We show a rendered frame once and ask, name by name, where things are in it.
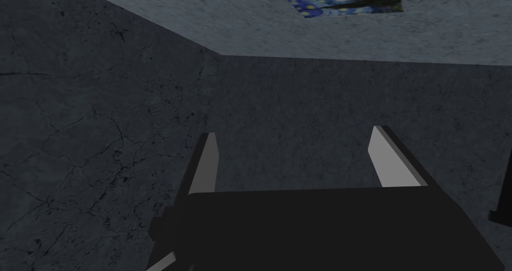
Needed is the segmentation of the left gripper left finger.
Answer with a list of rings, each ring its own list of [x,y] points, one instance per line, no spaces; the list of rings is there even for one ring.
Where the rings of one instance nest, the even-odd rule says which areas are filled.
[[[216,187],[219,150],[214,132],[201,133],[176,194],[180,205],[190,194],[213,193]]]

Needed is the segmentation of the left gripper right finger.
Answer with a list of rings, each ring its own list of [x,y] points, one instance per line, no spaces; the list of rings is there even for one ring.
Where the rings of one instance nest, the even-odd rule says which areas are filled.
[[[438,188],[433,177],[389,126],[372,128],[367,151],[382,187]]]

